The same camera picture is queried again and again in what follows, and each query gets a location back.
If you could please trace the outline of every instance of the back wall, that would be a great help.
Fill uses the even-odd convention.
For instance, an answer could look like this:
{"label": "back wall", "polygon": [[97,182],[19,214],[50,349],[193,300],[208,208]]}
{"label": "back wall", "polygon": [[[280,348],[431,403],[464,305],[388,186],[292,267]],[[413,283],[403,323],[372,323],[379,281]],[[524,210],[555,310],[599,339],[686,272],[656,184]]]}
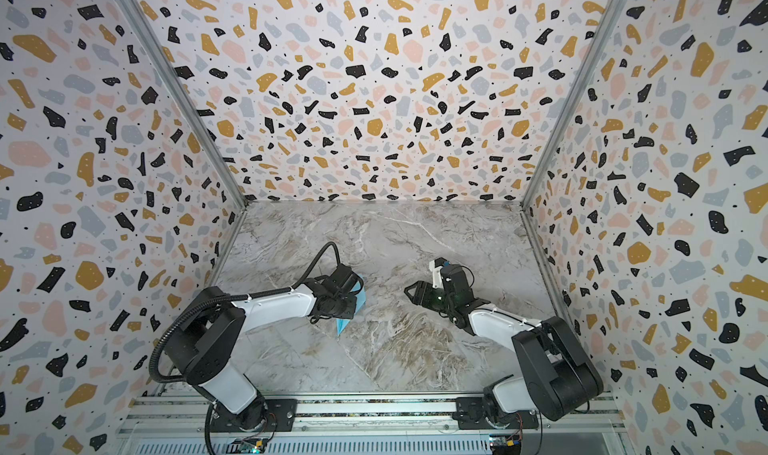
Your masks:
{"label": "back wall", "polygon": [[607,0],[138,0],[251,200],[515,200]]}

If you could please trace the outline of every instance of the metal mounting plate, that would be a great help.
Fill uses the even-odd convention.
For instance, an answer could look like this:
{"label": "metal mounting plate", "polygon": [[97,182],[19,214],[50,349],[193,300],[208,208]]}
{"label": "metal mounting plate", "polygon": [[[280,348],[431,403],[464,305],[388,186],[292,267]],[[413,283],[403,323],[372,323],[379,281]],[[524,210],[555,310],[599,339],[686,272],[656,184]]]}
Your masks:
{"label": "metal mounting plate", "polygon": [[[515,412],[520,416],[525,430],[538,430],[538,418],[529,411]],[[456,415],[459,430],[496,430],[485,420],[480,397],[457,397]]]}
{"label": "metal mounting plate", "polygon": [[[270,435],[272,432],[289,432],[293,430],[293,421],[296,419],[296,406],[298,401],[295,398],[269,398],[266,400],[266,426],[261,433]],[[211,419],[211,433],[232,433],[236,432],[236,427],[227,422],[222,417]]]}

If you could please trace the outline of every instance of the marble tabletop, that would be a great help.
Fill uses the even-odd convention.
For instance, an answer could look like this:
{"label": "marble tabletop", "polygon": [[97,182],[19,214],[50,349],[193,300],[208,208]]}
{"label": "marble tabletop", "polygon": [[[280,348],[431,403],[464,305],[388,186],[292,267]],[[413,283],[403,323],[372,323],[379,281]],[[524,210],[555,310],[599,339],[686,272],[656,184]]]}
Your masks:
{"label": "marble tabletop", "polygon": [[[554,315],[511,204],[254,203],[217,285],[229,293],[290,285],[327,241],[365,280],[366,304],[340,336],[335,320],[306,318],[241,336],[232,361],[260,390],[480,391],[520,374],[509,350],[403,294],[431,279],[428,263],[437,257],[472,269],[475,297],[526,317]],[[334,265],[329,249],[313,275]]]}

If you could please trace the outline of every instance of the terrazzo wallpaper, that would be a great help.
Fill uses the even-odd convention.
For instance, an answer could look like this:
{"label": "terrazzo wallpaper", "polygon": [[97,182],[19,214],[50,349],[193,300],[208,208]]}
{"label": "terrazzo wallpaper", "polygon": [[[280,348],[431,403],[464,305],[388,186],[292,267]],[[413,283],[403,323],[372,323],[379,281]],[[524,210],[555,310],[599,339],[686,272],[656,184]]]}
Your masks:
{"label": "terrazzo wallpaper", "polygon": [[629,0],[531,214],[637,453],[768,453],[768,0]]}
{"label": "terrazzo wallpaper", "polygon": [[249,200],[515,200],[608,0],[137,0]]}
{"label": "terrazzo wallpaper", "polygon": [[0,453],[106,453],[236,206],[115,2],[2,5]]}

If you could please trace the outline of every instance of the blue paper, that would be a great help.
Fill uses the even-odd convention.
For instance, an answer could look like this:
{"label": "blue paper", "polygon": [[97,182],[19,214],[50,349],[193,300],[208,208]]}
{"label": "blue paper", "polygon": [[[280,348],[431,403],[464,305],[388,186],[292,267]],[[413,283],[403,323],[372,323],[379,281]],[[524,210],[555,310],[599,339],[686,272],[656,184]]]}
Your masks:
{"label": "blue paper", "polygon": [[[360,282],[358,281],[354,287],[352,287],[352,290],[355,291],[360,288]],[[355,313],[360,311],[360,308],[362,308],[363,305],[366,303],[366,289],[363,288],[359,294],[357,294],[357,304],[355,305]],[[344,327],[350,323],[349,320],[345,320],[342,318],[336,319],[336,330],[337,335],[341,335],[341,331],[344,330]]]}

